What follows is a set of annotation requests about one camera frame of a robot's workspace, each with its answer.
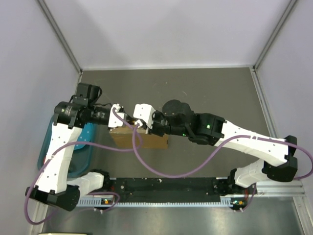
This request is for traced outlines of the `brown cardboard express box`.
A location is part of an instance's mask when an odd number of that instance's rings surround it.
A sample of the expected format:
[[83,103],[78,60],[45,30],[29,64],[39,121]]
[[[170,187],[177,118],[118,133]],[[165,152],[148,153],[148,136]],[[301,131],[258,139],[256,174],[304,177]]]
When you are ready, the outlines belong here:
[[[138,146],[141,144],[142,148],[147,149],[167,149],[169,138],[168,135],[162,137],[156,135],[148,135],[144,129],[138,128],[137,133],[141,137],[141,141],[138,137],[135,138],[135,144]],[[110,136],[119,148],[132,148],[132,134],[133,130],[127,126],[117,127],[109,131]]]

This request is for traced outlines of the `yellow utility knife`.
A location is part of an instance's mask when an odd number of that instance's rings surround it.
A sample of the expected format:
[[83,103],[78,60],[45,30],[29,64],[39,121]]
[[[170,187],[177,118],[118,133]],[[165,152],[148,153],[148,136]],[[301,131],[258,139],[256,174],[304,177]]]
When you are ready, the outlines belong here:
[[128,119],[128,123],[129,123],[130,125],[135,125],[135,122],[136,122],[136,119],[135,119],[135,118],[130,117],[130,118]]

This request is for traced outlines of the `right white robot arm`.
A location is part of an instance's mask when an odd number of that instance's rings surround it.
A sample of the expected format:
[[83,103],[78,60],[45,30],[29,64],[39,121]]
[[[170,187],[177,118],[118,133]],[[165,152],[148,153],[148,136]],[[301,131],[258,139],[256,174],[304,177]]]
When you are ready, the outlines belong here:
[[256,162],[231,170],[227,183],[235,194],[260,181],[291,182],[298,170],[295,148],[288,146],[296,144],[293,136],[272,139],[220,116],[195,113],[179,100],[166,102],[161,111],[149,104],[138,105],[134,116],[143,122],[149,134],[185,136],[196,144],[225,147],[256,157]]

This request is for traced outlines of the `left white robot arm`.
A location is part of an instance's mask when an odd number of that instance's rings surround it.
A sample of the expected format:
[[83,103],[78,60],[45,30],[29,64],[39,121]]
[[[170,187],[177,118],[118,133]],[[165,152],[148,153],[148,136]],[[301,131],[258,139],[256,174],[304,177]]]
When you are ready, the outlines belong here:
[[98,105],[102,94],[98,86],[79,83],[68,102],[60,102],[54,109],[51,139],[45,163],[37,179],[26,189],[26,201],[33,199],[43,204],[72,211],[79,199],[93,191],[106,194],[111,183],[107,173],[93,170],[74,180],[68,180],[68,170],[76,145],[86,124],[121,127],[128,116],[124,108]]

